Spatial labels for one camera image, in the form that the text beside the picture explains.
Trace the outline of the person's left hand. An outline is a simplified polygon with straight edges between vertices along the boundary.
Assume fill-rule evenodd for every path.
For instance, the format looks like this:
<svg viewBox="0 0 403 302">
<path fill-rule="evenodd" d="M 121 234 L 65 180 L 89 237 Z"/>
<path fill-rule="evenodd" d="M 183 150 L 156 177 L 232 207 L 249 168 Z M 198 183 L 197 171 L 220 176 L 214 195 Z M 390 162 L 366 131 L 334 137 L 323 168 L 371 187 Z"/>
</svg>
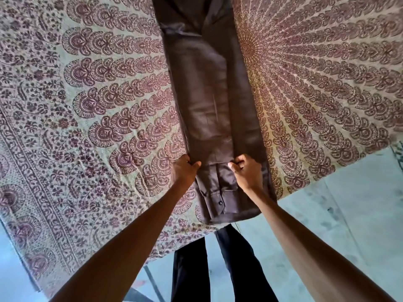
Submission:
<svg viewBox="0 0 403 302">
<path fill-rule="evenodd" d="M 183 154 L 173 163 L 171 177 L 174 185 L 188 189 L 194 183 L 196 177 L 189 175 L 189 162 L 189 155 Z"/>
</svg>

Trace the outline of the person's right hand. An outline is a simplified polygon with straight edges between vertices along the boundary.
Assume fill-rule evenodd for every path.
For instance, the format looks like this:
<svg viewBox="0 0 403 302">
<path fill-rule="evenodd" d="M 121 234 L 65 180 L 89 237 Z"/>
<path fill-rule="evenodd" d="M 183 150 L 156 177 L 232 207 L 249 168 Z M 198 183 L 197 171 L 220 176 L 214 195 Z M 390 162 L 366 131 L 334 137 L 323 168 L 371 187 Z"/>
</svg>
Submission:
<svg viewBox="0 0 403 302">
<path fill-rule="evenodd" d="M 236 157 L 234 162 L 243 162 L 241 173 L 234 173 L 238 186 L 247 194 L 262 191 L 262 165 L 247 154 L 241 154 Z"/>
</svg>

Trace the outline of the brown shirt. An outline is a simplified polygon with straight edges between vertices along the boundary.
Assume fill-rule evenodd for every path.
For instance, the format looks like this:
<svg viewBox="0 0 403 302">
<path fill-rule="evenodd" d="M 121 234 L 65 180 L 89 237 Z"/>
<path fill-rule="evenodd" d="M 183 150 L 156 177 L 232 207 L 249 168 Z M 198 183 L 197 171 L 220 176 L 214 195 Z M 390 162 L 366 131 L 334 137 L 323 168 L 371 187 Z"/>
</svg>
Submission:
<svg viewBox="0 0 403 302">
<path fill-rule="evenodd" d="M 231 0 L 152 0 L 188 155 L 200 161 L 196 193 L 207 224 L 260 211 L 238 187 L 228 162 L 247 154 L 262 166 L 276 198 Z"/>
</svg>

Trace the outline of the person's left forearm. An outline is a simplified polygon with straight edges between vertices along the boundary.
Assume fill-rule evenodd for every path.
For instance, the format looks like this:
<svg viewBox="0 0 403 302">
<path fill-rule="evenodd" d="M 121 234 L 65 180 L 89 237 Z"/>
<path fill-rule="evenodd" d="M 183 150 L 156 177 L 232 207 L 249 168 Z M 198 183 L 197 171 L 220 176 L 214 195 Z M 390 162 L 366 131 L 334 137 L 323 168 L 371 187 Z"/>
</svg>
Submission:
<svg viewBox="0 0 403 302">
<path fill-rule="evenodd" d="M 123 302 L 174 207 L 194 180 L 174 182 L 161 199 L 97 251 L 49 302 Z"/>
</svg>

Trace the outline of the person's right forearm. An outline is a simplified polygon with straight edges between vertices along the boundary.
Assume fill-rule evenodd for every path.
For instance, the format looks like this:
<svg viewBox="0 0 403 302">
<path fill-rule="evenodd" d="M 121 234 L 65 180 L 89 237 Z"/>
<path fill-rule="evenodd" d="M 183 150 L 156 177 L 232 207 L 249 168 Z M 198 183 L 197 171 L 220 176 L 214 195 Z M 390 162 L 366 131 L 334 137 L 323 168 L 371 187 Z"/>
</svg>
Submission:
<svg viewBox="0 0 403 302">
<path fill-rule="evenodd" d="M 256 183 L 238 185 L 257 205 L 315 302 L 396 302 L 360 269 L 326 244 Z"/>
</svg>

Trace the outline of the person's black trousers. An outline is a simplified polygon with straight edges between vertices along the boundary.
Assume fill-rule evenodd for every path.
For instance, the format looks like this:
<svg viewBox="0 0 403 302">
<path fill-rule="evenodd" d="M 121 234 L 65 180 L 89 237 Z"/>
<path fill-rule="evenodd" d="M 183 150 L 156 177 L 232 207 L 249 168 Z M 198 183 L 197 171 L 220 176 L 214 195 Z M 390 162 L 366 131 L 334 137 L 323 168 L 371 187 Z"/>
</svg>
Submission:
<svg viewBox="0 0 403 302">
<path fill-rule="evenodd" d="M 235 302 L 279 302 L 248 241 L 231 225 L 214 232 L 229 271 Z M 210 302 L 205 238 L 174 253 L 171 302 Z"/>
</svg>

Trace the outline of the patterned maroon and cream bedsheet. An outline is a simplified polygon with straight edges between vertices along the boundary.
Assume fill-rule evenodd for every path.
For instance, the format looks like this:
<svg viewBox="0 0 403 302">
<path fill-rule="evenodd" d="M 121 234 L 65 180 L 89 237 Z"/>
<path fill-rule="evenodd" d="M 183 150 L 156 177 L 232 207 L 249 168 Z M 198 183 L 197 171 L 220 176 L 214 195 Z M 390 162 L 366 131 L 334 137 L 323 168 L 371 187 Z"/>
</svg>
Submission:
<svg viewBox="0 0 403 302">
<path fill-rule="evenodd" d="M 231 0 L 277 200 L 403 141 L 403 0 Z M 0 219 L 47 298 L 188 153 L 152 0 L 0 0 Z M 225 224 L 197 184 L 146 260 Z"/>
</svg>

